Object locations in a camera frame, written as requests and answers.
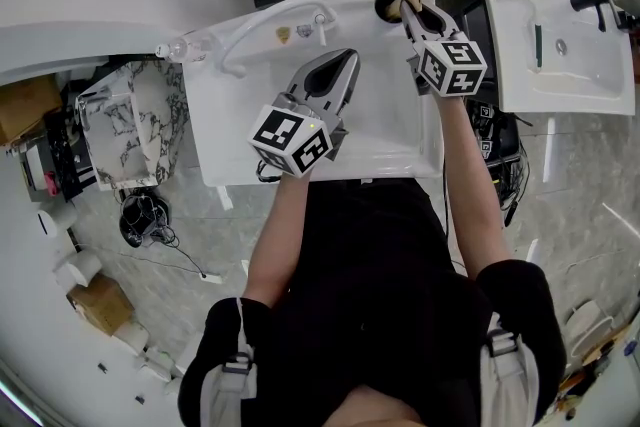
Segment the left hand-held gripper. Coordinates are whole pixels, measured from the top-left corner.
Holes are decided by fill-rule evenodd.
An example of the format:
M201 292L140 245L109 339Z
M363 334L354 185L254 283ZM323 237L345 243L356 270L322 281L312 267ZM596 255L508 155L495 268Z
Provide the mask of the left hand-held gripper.
M286 90L304 99L280 95L265 105L248 136L259 157L256 176L270 166L282 176L302 178L323 158L333 161L348 131L338 116L350 101L359 75L359 54L329 51L303 65Z

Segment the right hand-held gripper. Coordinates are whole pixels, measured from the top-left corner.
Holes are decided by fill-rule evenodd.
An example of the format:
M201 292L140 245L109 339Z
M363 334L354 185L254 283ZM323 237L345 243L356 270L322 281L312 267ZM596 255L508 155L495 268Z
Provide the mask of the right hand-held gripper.
M408 0L402 0L400 14L415 51L407 62L418 94L433 93L442 98L474 95L488 68L478 44L458 32L455 20L434 3L423 3L417 11Z

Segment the person's right forearm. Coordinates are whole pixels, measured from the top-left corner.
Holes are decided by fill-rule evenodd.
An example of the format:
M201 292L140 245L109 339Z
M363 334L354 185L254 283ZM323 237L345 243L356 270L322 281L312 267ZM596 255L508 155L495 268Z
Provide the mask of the person's right forearm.
M494 185L459 97L436 99L457 245L467 275L511 258Z

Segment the person's left forearm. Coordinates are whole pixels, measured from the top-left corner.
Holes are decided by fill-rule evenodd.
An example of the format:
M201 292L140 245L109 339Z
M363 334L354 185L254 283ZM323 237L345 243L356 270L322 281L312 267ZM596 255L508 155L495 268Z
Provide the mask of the person's left forearm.
M310 179L285 175L248 269L243 296L273 307L288 290L299 262Z

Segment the black metal sink stand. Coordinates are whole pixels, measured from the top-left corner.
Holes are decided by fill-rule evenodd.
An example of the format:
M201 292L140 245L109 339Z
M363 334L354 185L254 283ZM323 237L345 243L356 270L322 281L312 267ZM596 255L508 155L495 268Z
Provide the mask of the black metal sink stand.
M484 81L497 84L496 58L485 0L451 0L454 19L470 40L476 41L487 63Z

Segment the white arched faucet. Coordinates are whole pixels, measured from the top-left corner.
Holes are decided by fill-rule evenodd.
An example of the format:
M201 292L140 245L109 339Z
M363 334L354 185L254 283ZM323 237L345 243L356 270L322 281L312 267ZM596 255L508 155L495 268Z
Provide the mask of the white arched faucet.
M243 38L251 34L255 29L264 25L272 18L280 14L295 10L297 8L308 6L313 6L319 10L319 13L324 17L324 19L321 21L322 25L334 23L338 18L337 13L324 0L285 0L280 3L274 4L267 9L261 10L254 14L239 28L237 28L230 36L221 41L221 46L214 56L214 65L216 69L221 73L233 75L238 79L243 78L246 75L246 69L244 66L226 65L226 58L235 48L235 46Z

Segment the white ceramic sink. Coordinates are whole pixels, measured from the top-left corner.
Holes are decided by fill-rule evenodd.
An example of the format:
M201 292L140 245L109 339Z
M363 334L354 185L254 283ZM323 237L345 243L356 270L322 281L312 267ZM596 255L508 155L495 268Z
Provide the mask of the white ceramic sink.
M243 38L226 58L227 66L245 67L241 79L219 72L214 56L221 41L259 11L200 30L200 35L216 40L216 51L201 62L185 64L183 70L206 185L257 183L258 156L248 136L260 110L287 88L303 64L344 48L356 50L361 62L354 93L342 112L349 133L336 159L322 159L314 168L313 179L440 176L440 118L434 99L416 90L407 62L413 49L404 28L382 21L375 0L324 1L338 16L325 25L325 47L315 32L317 8L280 14ZM306 24L314 32L301 38L296 27ZM291 29L285 45L276 36L281 26Z
M576 12L570 0L485 0L496 58L499 104L506 112L632 115L635 84L627 33L603 7ZM542 26L543 65L535 70L534 24ZM560 55L557 39L568 51Z

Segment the black case of equipment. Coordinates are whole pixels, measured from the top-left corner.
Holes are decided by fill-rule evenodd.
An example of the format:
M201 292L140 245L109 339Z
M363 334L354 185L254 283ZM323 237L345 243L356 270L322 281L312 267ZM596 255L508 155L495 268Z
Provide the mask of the black case of equipment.
M476 100L466 102L466 111L498 196L504 226L508 227L530 176L528 155L518 130L520 118Z

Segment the clear plastic bottle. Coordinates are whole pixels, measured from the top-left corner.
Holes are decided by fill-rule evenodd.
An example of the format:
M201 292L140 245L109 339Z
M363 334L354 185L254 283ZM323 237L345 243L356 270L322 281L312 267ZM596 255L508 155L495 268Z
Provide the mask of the clear plastic bottle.
M209 37L178 37L156 47L155 55L168 62L184 64L201 62L216 49L216 40Z

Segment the black faucet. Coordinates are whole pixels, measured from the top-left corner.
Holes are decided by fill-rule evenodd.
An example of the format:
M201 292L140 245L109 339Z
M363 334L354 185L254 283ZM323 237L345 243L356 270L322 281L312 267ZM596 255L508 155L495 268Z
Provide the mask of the black faucet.
M572 8L576 12L594 8L598 17L598 29L600 32L606 31L606 23L601 9L601 5L607 3L608 0L570 0Z

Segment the marble pattern box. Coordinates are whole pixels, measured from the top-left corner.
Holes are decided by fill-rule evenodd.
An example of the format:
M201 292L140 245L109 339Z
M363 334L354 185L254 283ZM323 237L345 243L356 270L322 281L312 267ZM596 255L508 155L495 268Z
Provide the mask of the marble pattern box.
M182 66L126 63L75 101L103 191L155 187L174 172L189 109Z

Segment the person's black shirt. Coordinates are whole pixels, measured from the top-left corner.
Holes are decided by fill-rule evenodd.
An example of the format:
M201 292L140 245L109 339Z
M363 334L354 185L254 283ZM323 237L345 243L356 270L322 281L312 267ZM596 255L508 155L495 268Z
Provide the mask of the person's black shirt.
M533 352L543 415L566 364L543 271L508 259L475 278L457 273L414 180L315 182L287 292L270 307L232 298L212 306L181 384L180 418L199 427L205 375L245 332L257 395L242 403L242 427L322 427L359 386L404 402L427 427L479 427L480 351L493 314Z

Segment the black speckled stand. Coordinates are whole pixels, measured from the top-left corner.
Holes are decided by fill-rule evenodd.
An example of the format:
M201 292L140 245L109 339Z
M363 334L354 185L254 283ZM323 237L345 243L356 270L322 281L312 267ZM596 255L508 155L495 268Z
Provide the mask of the black speckled stand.
M54 183L62 197L70 202L97 182L84 136L80 137L80 142L84 145L80 148L80 153L76 154L67 135L63 113L47 114L44 121L53 161Z

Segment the cardboard box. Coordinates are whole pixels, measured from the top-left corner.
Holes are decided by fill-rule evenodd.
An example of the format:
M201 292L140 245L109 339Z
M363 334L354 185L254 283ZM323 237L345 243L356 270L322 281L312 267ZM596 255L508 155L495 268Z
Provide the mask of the cardboard box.
M0 86L0 146L14 142L62 106L54 75Z
M107 336L133 317L134 307L119 283L97 273L87 287L76 285L67 300L79 316Z

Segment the white cylinder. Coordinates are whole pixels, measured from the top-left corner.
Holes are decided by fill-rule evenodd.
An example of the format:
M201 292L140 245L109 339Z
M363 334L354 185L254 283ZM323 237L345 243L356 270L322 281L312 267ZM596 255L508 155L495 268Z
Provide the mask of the white cylinder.
M168 383L173 379L173 367L174 360L171 356L157 346L149 347L144 352L141 369L146 369L153 377Z
M77 209L70 202L46 202L40 205L37 218L44 234L48 238L56 238L75 223Z
M149 332L139 322L130 320L123 323L112 338L133 356L139 356L147 346Z
M56 283L65 291L76 285L88 287L102 269L98 255L92 250L70 254L54 269Z

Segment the grey box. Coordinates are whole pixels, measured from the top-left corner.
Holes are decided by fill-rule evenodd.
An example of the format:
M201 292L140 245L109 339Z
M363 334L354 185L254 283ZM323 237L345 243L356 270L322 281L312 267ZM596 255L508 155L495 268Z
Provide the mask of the grey box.
M45 174L47 170L42 162L40 150L33 146L20 155L20 163L26 183L31 190L44 191L47 189Z

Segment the person's white vest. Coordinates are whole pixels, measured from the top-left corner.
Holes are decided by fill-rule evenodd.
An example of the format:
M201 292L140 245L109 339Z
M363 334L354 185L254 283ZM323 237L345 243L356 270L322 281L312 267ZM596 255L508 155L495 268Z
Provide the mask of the person's white vest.
M204 377L199 427L242 427L242 403L257 395L254 348L246 340L241 299L234 302L236 348ZM533 427L539 397L535 357L521 336L502 328L496 312L480 350L480 397L480 427Z

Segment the white round basin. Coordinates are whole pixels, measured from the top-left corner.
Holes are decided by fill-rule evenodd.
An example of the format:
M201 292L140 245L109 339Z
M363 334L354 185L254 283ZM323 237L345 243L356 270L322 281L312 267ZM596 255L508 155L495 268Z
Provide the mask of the white round basin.
M584 356L611 331L612 324L613 317L594 300L575 308L565 325L569 356L572 359Z

